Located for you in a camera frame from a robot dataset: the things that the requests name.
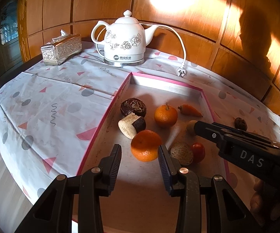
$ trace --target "toy fruit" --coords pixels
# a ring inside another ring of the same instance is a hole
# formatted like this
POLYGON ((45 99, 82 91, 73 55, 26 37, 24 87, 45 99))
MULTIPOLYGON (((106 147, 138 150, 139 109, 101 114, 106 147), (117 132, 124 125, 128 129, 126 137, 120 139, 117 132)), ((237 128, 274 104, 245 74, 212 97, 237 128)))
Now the toy fruit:
POLYGON ((157 150, 161 144, 161 137, 157 133, 143 130, 131 140, 130 149, 137 160, 149 162, 157 159, 157 150))
POLYGON ((146 128, 146 123, 143 117, 130 113, 118 123, 121 132, 128 138, 133 139, 134 136, 146 128))
POLYGON ((183 114, 183 115, 202 117, 202 114, 191 105, 182 104, 181 106, 178 107, 178 109, 180 110, 181 114, 183 114))
POLYGON ((147 113, 147 107, 143 101, 137 98, 129 98, 122 102, 121 113, 123 116, 128 116, 130 113, 135 113, 137 116, 145 117, 147 113))
POLYGON ((235 119, 234 126, 236 129, 240 129, 240 130, 244 130, 244 131, 247 131, 247 129, 248 129, 247 123, 245 122, 245 120, 243 120, 240 117, 237 117, 235 119))
POLYGON ((170 149, 170 156, 176 158, 182 166, 188 166, 193 161, 193 151, 185 142, 176 142, 170 149))
POLYGON ((188 133, 191 136, 196 136, 196 133, 195 133, 195 130, 194 130, 194 126, 195 126, 196 122, 197 122, 196 120, 191 120, 191 121, 188 122, 188 124, 186 126, 186 130, 188 131, 188 133))
POLYGON ((193 144, 191 146, 191 150, 193 151, 194 154, 193 163, 195 164, 201 162, 206 156, 205 147, 201 143, 193 144))
POLYGON ((155 110, 154 120, 158 126, 162 128, 170 128, 177 122, 178 112, 174 107, 166 103, 155 110))

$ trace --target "white power cord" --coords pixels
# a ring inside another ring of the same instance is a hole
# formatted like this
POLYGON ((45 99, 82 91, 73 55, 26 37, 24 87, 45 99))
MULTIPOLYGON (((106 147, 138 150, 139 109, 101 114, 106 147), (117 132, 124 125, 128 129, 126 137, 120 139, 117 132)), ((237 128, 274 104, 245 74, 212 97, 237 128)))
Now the white power cord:
POLYGON ((182 45, 182 49, 183 49, 183 62, 181 63, 180 68, 184 69, 184 65, 185 65, 185 61, 186 61, 186 50, 185 50, 185 46, 183 44, 182 38, 180 37, 180 35, 170 26, 167 25, 162 25, 162 24, 147 24, 147 23, 140 23, 141 25, 146 25, 146 26, 152 26, 152 25, 157 25, 159 28, 163 29, 163 28, 167 28, 172 30, 177 37, 179 38, 181 45, 182 45))
MULTIPOLYGON (((180 76, 180 77, 183 77, 184 75, 186 75, 186 71, 185 71, 185 69, 184 69, 185 61, 186 61, 186 50, 185 50, 185 46, 184 46, 184 44, 183 44, 183 41, 182 41, 182 38, 180 37, 180 35, 179 35, 172 27, 167 26, 167 25, 162 25, 162 24, 147 24, 147 23, 140 23, 140 24, 141 24, 141 25, 146 25, 146 26, 157 25, 157 26, 158 26, 159 28, 161 28, 161 29, 163 29, 163 28, 170 29, 170 30, 172 30, 172 31, 177 35, 177 37, 179 38, 179 40, 180 40, 180 42, 181 42, 182 49, 183 49, 183 62, 181 63, 181 66, 179 66, 179 67, 176 69, 176 71, 177 71, 177 75, 180 76)), ((98 38, 100 37, 101 33, 104 31, 104 29, 105 29, 105 28, 103 28, 103 29, 99 32, 99 34, 98 34, 98 36, 97 36, 97 38, 96 38, 97 41, 98 41, 98 38)), ((97 44, 96 44, 96 49, 97 49, 98 54, 99 54, 100 56, 103 56, 103 55, 100 53, 97 44)))

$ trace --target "tray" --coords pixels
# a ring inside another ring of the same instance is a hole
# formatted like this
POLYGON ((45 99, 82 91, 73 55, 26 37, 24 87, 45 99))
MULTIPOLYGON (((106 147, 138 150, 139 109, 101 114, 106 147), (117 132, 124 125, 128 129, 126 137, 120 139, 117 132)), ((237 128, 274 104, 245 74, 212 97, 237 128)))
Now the tray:
MULTIPOLYGON (((110 197, 100 197, 105 232, 175 232, 179 198, 170 197, 166 192, 158 160, 147 163, 138 161, 130 152, 131 140, 118 128, 118 121, 123 118, 120 105, 131 97, 139 98, 146 104, 147 129, 157 132, 167 147, 176 141, 185 141, 190 145, 200 142, 205 146, 205 159, 195 166, 189 166, 189 169, 198 175, 212 177, 220 174, 228 179, 228 164, 218 156, 216 145, 202 137, 191 137, 186 133, 185 127, 190 120, 208 123, 215 121, 203 90, 182 82, 141 73, 130 73, 116 93, 96 129, 79 166, 78 175, 97 166, 101 158, 110 154, 114 144, 120 144, 122 160, 115 189, 110 197), (159 128, 154 121, 154 111, 166 102, 173 107, 183 103, 191 104, 202 112, 203 117, 183 116, 178 113, 175 126, 171 129, 159 128)), ((77 211, 76 198, 74 211, 77 211)), ((205 207, 202 211, 202 231, 206 232, 205 207)))

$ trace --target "window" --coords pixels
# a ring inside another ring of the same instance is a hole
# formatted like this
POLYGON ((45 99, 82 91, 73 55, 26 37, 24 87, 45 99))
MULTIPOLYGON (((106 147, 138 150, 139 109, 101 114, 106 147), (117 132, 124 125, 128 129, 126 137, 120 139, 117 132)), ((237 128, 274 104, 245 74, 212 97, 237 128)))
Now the window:
POLYGON ((10 1, 0 10, 1 44, 18 37, 17 30, 17 0, 10 1))

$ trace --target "wooden floor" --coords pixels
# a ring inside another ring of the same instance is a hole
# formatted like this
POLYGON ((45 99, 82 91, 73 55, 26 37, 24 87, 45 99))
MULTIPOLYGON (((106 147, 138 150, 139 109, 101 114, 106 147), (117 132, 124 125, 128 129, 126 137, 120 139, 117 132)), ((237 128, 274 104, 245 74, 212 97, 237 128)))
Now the wooden floor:
POLYGON ((0 155, 0 229, 13 233, 32 204, 18 187, 0 155))

